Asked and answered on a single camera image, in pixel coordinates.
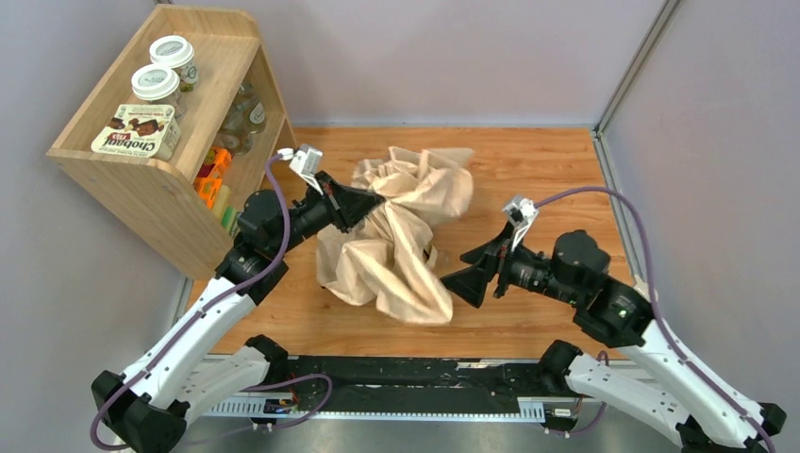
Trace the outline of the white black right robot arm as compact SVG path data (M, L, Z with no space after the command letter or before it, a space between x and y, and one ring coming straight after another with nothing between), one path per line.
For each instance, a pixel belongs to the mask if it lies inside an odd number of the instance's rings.
M620 374L577 346L554 341L542 367L559 383L615 407L678 445L684 452L762 452L761 440L783 428L787 414L776 404L757 402L717 375L713 391L680 358L661 332L645 286L631 287L608 274L609 255L584 230L560 235L552 254L513 245L512 225L491 241L460 256L466 268L442 277L443 286L471 306L483 304L488 285L494 297L510 286L570 305L574 323L588 336L636 362L656 386Z

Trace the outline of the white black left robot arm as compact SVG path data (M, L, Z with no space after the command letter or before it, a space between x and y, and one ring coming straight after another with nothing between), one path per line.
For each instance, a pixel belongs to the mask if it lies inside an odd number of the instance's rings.
M301 201L287 202L277 186L252 193L238 217L233 246L198 301L123 372L104 371L95 378L95 445L111 449L97 436L105 425L121 439L122 449L169 452L213 406L264 384L271 366L284 357L264 336L248 340L223 361L197 366L286 275L289 251L327 227L352 230L385 201L324 171L312 176Z

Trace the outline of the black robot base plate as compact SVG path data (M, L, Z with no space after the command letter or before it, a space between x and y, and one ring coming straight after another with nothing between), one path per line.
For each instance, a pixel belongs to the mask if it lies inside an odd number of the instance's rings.
M332 380L329 412L510 414L520 397L577 399L535 361L300 356L278 362L263 382L310 374Z

